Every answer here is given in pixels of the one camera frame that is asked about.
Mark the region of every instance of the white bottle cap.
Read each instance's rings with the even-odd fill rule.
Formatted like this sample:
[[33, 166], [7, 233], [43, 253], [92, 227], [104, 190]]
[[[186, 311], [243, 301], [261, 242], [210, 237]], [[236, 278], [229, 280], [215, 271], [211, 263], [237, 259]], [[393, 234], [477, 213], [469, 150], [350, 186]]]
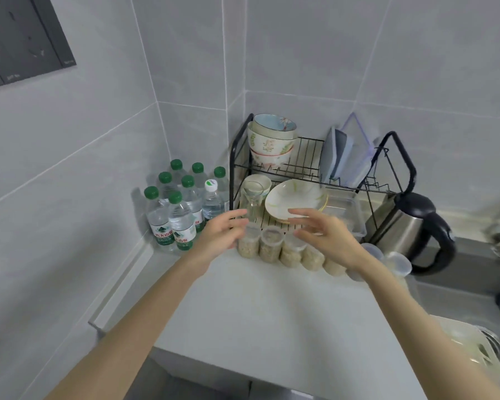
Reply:
[[215, 192], [219, 188], [219, 184], [215, 180], [207, 180], [205, 187], [207, 192]]

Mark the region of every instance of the person's left hand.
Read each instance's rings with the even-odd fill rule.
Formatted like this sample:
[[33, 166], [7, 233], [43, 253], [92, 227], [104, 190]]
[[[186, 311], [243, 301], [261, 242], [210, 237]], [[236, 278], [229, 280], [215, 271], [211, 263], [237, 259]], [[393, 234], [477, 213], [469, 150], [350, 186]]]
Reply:
[[237, 209], [206, 223], [192, 248], [182, 257], [197, 269], [198, 276], [204, 275], [211, 261], [227, 249], [234, 248], [236, 241], [245, 235], [248, 219], [234, 219], [243, 215], [246, 215], [246, 209]]

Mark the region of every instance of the electric kettle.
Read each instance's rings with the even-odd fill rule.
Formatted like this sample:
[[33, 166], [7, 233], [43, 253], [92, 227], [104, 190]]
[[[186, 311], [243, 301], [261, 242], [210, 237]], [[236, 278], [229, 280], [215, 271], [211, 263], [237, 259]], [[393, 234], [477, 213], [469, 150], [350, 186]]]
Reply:
[[430, 237], [440, 246], [428, 267], [413, 265], [412, 275], [431, 275], [448, 267], [456, 247], [452, 230], [436, 213], [427, 197], [409, 192], [387, 194], [381, 206], [366, 223], [365, 242], [374, 244], [384, 254], [397, 251], [413, 263], [426, 248]]

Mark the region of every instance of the person's left arm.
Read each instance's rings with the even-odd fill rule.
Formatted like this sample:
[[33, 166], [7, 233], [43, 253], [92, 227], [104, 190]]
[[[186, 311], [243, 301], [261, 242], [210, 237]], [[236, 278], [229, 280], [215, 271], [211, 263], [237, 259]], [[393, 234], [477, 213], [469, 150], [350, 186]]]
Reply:
[[194, 281], [244, 235], [239, 209], [210, 220], [194, 247], [170, 268], [45, 400], [121, 400]]

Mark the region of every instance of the jar of grain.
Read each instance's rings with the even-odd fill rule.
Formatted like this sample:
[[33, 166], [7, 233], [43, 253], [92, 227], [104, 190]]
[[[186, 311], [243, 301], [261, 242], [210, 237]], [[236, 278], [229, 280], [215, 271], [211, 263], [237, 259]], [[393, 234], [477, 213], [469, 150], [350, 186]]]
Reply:
[[310, 245], [302, 253], [302, 265], [308, 271], [318, 271], [324, 264], [324, 260], [324, 254]]
[[302, 251], [306, 248], [307, 243], [294, 237], [290, 231], [285, 235], [283, 246], [281, 248], [280, 261], [288, 268], [296, 268], [302, 261]]
[[267, 226], [261, 232], [259, 256], [265, 262], [274, 263], [278, 260], [284, 233], [277, 226]]
[[253, 258], [259, 253], [259, 238], [261, 227], [255, 223], [248, 223], [245, 228], [245, 235], [237, 242], [237, 251], [244, 258]]
[[328, 257], [326, 257], [326, 260], [324, 261], [324, 265], [322, 267], [331, 276], [343, 275], [347, 270], [342, 265], [339, 265], [336, 262], [330, 260]]

